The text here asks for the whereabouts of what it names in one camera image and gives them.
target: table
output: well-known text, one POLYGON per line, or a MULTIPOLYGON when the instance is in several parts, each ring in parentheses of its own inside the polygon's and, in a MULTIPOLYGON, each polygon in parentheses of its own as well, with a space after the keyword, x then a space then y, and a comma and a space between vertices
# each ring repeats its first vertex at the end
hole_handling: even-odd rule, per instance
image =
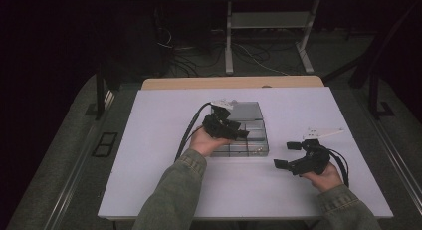
POLYGON ((392 217, 330 89, 323 87, 318 77, 277 77, 278 82, 273 78, 192 79, 192 85, 189 79, 145 81, 134 101, 99 217, 134 219, 164 170, 172 164, 193 115, 202 104, 223 98, 259 103, 270 153, 268 157, 208 158, 195 219, 320 217, 317 190, 307 180, 276 169, 273 164, 275 158, 292 161, 305 155, 303 151, 287 150, 286 142, 302 140, 309 127, 344 129, 341 134, 321 139, 321 144, 347 159, 350 189, 374 215, 392 217), (231 80, 233 87, 227 88, 231 80), (289 85, 292 80, 297 83, 296 88, 289 85), (176 85, 172 90, 156 88, 168 88, 172 82, 181 84, 178 90, 176 85), (199 89, 200 83, 208 84, 199 89))

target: black cable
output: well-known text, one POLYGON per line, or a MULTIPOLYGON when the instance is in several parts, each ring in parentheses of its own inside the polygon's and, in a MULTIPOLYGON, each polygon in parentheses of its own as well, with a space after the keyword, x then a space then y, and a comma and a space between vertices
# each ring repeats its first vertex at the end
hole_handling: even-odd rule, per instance
POLYGON ((348 164, 347 164, 347 161, 345 160, 345 158, 340 153, 338 153, 335 150, 328 149, 328 152, 329 152, 329 155, 331 155, 335 159, 335 162, 337 162, 338 167, 340 168, 340 171, 341 171, 341 175, 342 175, 342 178, 343 178, 344 185, 346 185, 348 187, 349 182, 348 182, 348 164), (341 158, 338 157, 337 155, 335 155, 334 152, 341 156, 341 158, 344 160, 344 163, 347 166, 347 169, 344 167, 344 164, 342 163, 341 158))
POLYGON ((207 107, 208 105, 211 105, 211 103, 206 103, 204 105, 202 105, 202 107, 198 110, 198 112, 196 112, 196 114, 193 116, 193 119, 190 121, 189 127, 186 129, 182 140, 180 141, 180 145, 179 145, 179 149, 177 150, 176 153, 176 157, 174 158, 174 162, 180 157, 180 155, 182 154, 183 148, 186 145, 188 135, 190 133, 190 131, 192 130, 193 125, 196 123, 196 121, 199 118, 199 115, 201 114, 202 110, 207 107))

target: gray jacket sleeve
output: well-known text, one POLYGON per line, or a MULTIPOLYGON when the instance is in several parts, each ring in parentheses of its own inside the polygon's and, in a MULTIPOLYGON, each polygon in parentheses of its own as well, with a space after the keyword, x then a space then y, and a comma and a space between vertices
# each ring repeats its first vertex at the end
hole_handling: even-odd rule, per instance
POLYGON ((207 162, 201 154, 187 149, 164 172, 132 229, 189 229, 206 166, 207 162))
POLYGON ((315 230, 372 230, 381 229, 366 205, 344 184, 318 196, 323 219, 315 230))

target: floor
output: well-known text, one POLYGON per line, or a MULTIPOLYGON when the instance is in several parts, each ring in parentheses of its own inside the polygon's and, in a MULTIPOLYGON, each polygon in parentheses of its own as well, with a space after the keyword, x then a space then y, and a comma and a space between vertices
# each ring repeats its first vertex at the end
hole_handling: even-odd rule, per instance
MULTIPOLYGON (((234 76, 306 75, 300 54, 294 48, 300 39, 296 30, 234 32, 234 76), (260 43, 252 37, 261 37, 260 43)), ((213 31, 210 50, 197 50, 187 42, 174 43, 174 56, 166 78, 226 76, 224 35, 213 31)), ((371 36, 346 40, 342 30, 312 33, 307 53, 315 75, 324 77, 362 54, 371 36)), ((368 86, 351 89, 348 80, 354 69, 325 83, 330 87, 344 118, 394 214, 381 219, 382 229, 422 229, 421 210, 412 198, 409 179, 393 164, 401 157, 412 173, 417 190, 422 182, 420 166, 422 125, 381 81, 379 100, 387 102, 395 116, 375 120, 367 110, 368 86), (400 156, 390 153, 396 149, 400 156)), ((40 168, 28 187, 8 229, 130 229, 131 221, 111 222, 97 216, 118 145, 141 83, 126 82, 107 96, 106 110, 96 120, 87 110, 96 102, 95 77, 78 93, 53 140, 40 168), (93 157, 101 134, 116 132, 109 157, 93 157)))

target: metal stand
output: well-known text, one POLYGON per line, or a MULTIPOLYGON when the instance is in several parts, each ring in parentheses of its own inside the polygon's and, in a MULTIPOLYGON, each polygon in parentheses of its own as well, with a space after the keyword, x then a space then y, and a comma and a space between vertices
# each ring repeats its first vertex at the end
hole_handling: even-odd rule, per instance
POLYGON ((305 47, 310 37, 314 19, 317 15, 319 0, 315 0, 311 11, 306 12, 278 12, 278 13, 233 13, 232 2, 227 5, 227 31, 226 31, 226 74, 232 76, 233 58, 232 58, 232 29, 246 28, 303 28, 304 35, 297 43, 298 53, 301 57, 307 74, 313 74, 314 68, 308 57, 305 47))
POLYGON ((296 45, 299 55, 301 56, 302 64, 304 65, 305 72, 307 72, 307 74, 313 74, 315 72, 313 65, 311 64, 310 58, 308 57, 307 51, 305 50, 305 47, 307 46, 308 38, 310 37, 311 30, 313 28, 314 20, 317 15, 318 5, 319 0, 315 0, 313 8, 311 9, 311 12, 307 19, 307 25, 305 26, 304 36, 302 37, 302 40, 296 45))

